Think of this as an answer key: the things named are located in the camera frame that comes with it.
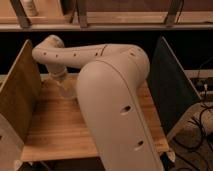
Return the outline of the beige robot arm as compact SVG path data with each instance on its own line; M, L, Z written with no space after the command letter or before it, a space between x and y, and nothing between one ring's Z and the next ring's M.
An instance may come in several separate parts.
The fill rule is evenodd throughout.
M80 70L76 94L106 171L164 171L137 95L149 58L132 44L64 46L50 35L32 50L52 78L63 83L69 67Z

